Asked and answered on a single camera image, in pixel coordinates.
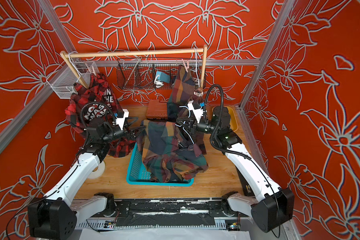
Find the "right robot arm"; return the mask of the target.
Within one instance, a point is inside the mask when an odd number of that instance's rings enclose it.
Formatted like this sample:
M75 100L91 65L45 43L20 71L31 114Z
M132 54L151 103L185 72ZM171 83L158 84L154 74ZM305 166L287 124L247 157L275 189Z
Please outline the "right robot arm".
M207 117L206 103L188 103L190 129L210 136L211 146L222 152L243 176L250 188L249 196L234 193L228 196L228 209L251 217L265 233L292 220L295 195L282 189L250 155L241 138L231 129L229 111L220 102L211 120Z

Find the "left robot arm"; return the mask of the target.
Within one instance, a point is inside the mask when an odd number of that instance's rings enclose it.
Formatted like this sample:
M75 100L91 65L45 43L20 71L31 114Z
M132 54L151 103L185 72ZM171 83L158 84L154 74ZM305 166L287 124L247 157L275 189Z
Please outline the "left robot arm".
M99 193L80 204L73 203L83 183L104 161L111 143L122 138L135 140L137 136L129 128L127 109L113 112L104 105L104 110L104 117L84 124L85 143L70 170L43 197L35 198L27 206L31 237L66 240L77 224L86 222L93 215L112 216L116 213L112 194Z

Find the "white wire hanger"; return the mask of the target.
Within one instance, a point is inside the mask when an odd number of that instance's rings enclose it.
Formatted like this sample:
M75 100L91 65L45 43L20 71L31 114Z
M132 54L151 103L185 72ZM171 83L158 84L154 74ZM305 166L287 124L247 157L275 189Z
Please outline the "white wire hanger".
M193 139L192 130L194 124L194 117L192 111L187 106L179 106L179 113L176 118L176 126L182 128L183 131L188 135L192 144L195 144Z

